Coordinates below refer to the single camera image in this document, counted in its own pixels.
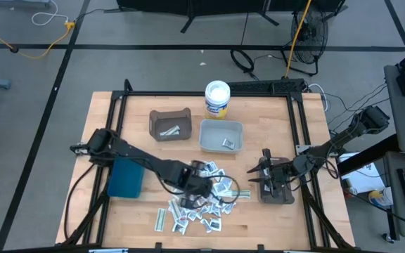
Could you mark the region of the teal plastic bin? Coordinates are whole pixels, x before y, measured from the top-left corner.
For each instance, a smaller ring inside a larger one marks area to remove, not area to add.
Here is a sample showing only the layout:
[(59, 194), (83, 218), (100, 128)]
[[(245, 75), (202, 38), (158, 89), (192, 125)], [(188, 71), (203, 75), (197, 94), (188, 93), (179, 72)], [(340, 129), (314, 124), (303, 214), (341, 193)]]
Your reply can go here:
[(114, 161), (108, 184), (110, 197), (138, 198), (141, 193), (144, 168), (126, 158)]

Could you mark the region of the white paper sheet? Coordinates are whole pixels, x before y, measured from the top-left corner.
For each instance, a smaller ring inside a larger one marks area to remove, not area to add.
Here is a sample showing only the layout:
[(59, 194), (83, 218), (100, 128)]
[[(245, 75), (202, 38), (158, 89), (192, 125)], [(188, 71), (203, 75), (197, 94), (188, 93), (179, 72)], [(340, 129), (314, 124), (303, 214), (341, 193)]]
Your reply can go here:
[(377, 170), (372, 162), (364, 165), (356, 171), (341, 176), (342, 182), (346, 183), (347, 190), (352, 194), (367, 193), (373, 190), (381, 190), (385, 187), (383, 175)]

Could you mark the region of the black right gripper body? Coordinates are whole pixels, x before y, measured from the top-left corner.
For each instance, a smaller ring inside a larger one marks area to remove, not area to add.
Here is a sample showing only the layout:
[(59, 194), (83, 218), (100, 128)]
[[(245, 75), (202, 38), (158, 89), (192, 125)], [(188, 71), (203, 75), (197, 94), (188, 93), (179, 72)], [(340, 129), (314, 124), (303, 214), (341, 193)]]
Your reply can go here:
[[(270, 183), (270, 189), (273, 190), (275, 187), (273, 186), (274, 183), (278, 183), (279, 181), (281, 181), (282, 179), (284, 179), (284, 182), (286, 184), (288, 184), (288, 186), (290, 186), (290, 178), (292, 176), (297, 176), (297, 171), (294, 170), (293, 168), (293, 162), (289, 161), (286, 162), (284, 164), (278, 165), (278, 166), (272, 166), (271, 165), (271, 151), (268, 148), (265, 148), (262, 150), (262, 154), (263, 156), (265, 156), (266, 160), (265, 162), (269, 162), (270, 163), (270, 167), (269, 169), (269, 177), (271, 178)], [(285, 181), (285, 176), (283, 175), (283, 172), (287, 172), (289, 178), (289, 181)]]

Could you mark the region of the lying wipes canister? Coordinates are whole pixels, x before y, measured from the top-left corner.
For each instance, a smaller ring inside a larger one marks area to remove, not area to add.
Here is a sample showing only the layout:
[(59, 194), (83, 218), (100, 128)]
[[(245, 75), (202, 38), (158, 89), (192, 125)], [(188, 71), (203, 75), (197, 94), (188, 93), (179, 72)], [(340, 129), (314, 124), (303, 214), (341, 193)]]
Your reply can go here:
[(393, 205), (392, 189), (390, 187), (382, 188), (380, 190), (371, 191), (368, 194), (370, 203), (380, 206), (388, 207)]

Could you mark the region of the black perforated bar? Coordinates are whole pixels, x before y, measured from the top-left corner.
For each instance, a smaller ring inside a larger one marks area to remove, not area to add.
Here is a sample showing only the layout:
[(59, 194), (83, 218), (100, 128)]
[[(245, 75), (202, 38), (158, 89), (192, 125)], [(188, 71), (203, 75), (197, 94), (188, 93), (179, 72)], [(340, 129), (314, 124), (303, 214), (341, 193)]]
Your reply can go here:
[(228, 83), (233, 93), (266, 93), (281, 94), (291, 92), (302, 92), (307, 85), (303, 79), (275, 79), (250, 82)]

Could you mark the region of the light grey plastic bin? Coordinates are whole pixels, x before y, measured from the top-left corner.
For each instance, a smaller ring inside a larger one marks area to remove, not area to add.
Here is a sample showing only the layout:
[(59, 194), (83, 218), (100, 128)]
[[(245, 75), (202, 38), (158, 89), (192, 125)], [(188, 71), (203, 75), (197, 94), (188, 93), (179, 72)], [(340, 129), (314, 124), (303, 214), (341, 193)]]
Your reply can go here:
[[(222, 146), (227, 138), (234, 142), (235, 149)], [(237, 121), (204, 119), (200, 123), (199, 145), (201, 150), (209, 153), (236, 154), (243, 149), (243, 124)]]

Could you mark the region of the green striped bandage wrapper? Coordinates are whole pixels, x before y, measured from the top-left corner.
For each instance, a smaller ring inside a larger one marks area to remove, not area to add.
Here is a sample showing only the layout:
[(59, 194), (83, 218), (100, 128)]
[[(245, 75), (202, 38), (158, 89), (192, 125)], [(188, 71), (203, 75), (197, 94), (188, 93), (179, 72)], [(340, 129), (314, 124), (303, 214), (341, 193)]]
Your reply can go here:
[(160, 136), (175, 136), (179, 134), (180, 134), (180, 127), (178, 125), (175, 125), (172, 128), (161, 132)]
[(155, 222), (154, 230), (157, 232), (163, 232), (165, 227), (165, 219), (167, 216), (167, 210), (163, 208), (159, 208), (157, 211), (157, 218)]
[(250, 199), (251, 192), (250, 190), (230, 190), (225, 192), (225, 197)]
[(181, 210), (178, 203), (176, 200), (169, 200), (168, 203), (174, 220), (179, 220), (181, 218)]

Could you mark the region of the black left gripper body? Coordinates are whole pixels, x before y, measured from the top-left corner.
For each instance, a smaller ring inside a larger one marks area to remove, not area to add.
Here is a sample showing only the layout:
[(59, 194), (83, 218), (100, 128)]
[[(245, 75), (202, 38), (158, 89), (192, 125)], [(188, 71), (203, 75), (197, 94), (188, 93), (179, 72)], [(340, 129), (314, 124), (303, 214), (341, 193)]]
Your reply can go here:
[(196, 202), (206, 196), (206, 178), (201, 177), (199, 172), (205, 167), (205, 163), (197, 160), (190, 164), (177, 161), (174, 168), (179, 170), (177, 181), (174, 186), (184, 193), (180, 205), (187, 209), (197, 209), (201, 205)]

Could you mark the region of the Lysol wipes canister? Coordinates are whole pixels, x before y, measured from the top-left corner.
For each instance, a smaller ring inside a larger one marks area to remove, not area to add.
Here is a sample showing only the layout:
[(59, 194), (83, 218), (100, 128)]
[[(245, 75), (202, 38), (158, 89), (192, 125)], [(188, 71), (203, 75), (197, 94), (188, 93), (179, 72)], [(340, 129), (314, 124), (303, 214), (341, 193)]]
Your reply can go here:
[(220, 80), (210, 82), (205, 89), (206, 118), (224, 119), (231, 97), (230, 86)]

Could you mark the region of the black curtain partition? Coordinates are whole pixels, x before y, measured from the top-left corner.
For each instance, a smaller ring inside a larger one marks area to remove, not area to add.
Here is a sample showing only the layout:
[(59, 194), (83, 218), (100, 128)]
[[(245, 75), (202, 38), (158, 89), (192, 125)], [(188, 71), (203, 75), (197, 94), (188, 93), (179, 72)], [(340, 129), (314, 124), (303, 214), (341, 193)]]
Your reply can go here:
[(116, 0), (118, 9), (176, 15), (300, 11), (308, 0)]

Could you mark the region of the black floor fan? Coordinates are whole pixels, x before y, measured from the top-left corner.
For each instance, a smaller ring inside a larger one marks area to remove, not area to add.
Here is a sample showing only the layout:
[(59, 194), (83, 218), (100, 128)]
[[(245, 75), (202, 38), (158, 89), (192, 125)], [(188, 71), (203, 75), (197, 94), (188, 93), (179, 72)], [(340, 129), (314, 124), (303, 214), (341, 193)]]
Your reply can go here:
[[(293, 70), (310, 77), (318, 74), (319, 60), (323, 55), (328, 42), (328, 23), (326, 13), (317, 3), (317, 0), (307, 0), (301, 11), (292, 12), (290, 29), (290, 52), (288, 57), (281, 51), (285, 64), (286, 74)], [(292, 66), (296, 58), (299, 63), (315, 65), (315, 72), (307, 72)]]

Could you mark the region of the smoky translucent plastic bin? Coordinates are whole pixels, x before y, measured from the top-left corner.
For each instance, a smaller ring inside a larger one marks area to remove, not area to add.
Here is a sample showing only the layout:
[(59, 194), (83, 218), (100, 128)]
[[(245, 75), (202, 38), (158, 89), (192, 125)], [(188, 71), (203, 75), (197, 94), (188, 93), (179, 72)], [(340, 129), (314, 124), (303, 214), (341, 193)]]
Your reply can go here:
[[(179, 135), (160, 136), (161, 132), (175, 125), (180, 127)], [(191, 110), (189, 108), (169, 112), (152, 110), (149, 114), (149, 134), (159, 142), (189, 139), (192, 135)]]
[[(264, 162), (265, 160), (266, 158), (263, 156), (259, 159), (259, 163)], [(271, 165), (274, 167), (289, 161), (290, 160), (288, 158), (284, 157), (271, 157)], [(288, 176), (288, 173), (283, 172), (283, 175), (285, 176), (285, 181), (289, 181), (290, 177)], [(263, 171), (259, 171), (259, 177), (265, 177)], [(274, 183), (273, 186), (275, 188), (271, 191), (271, 194), (264, 191), (264, 184), (271, 186), (269, 181), (259, 183), (259, 198), (262, 203), (273, 205), (291, 205), (295, 201), (292, 191), (289, 189), (290, 186), (284, 182), (284, 179), (278, 183)]]

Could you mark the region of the black diagonal beam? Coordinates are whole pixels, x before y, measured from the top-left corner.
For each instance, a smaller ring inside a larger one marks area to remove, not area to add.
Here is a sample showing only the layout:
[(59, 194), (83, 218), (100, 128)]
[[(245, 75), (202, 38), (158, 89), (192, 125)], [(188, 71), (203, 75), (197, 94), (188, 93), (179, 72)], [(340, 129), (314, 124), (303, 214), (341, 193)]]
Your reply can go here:
[(375, 160), (379, 160), (389, 151), (400, 151), (396, 134), (393, 134), (381, 142), (353, 155), (347, 160), (340, 162), (337, 165), (338, 172), (341, 176), (349, 174), (374, 162)]

